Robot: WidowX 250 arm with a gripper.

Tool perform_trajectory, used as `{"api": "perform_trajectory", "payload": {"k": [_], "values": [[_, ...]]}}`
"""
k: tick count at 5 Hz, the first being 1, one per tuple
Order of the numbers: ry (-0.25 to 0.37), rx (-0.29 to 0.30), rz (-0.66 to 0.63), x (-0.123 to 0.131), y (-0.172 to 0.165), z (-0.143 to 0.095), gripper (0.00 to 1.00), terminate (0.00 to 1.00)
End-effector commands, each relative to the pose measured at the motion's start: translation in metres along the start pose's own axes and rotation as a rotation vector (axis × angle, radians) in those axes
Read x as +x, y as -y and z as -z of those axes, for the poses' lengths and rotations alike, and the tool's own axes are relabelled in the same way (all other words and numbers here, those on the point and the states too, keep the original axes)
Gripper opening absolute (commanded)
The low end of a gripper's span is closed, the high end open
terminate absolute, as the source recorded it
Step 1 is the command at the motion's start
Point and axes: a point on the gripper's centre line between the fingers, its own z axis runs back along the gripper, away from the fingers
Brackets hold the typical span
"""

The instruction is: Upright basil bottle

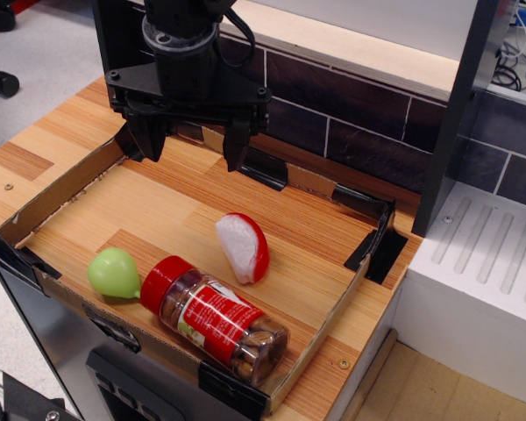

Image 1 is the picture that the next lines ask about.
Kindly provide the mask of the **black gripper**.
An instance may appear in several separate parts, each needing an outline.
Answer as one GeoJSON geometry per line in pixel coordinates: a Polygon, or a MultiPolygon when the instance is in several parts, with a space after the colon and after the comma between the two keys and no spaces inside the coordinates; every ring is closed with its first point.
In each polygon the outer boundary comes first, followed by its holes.
{"type": "Polygon", "coordinates": [[[144,16],[136,32],[119,25],[120,39],[103,34],[110,105],[133,140],[134,161],[160,159],[175,123],[224,128],[229,172],[239,170],[251,136],[266,130],[271,92],[235,73],[253,58],[228,61],[219,44],[219,16],[144,16]]]}

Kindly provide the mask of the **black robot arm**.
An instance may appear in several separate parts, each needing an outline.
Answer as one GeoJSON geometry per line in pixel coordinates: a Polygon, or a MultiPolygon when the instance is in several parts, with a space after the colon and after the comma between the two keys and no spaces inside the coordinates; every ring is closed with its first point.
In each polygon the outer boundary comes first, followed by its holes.
{"type": "Polygon", "coordinates": [[[110,107],[124,118],[116,136],[135,161],[157,161],[182,122],[224,128],[228,169],[242,167],[251,137],[268,125],[272,93],[237,73],[253,49],[225,59],[219,25],[230,20],[255,42],[231,1],[92,3],[110,107]]]}

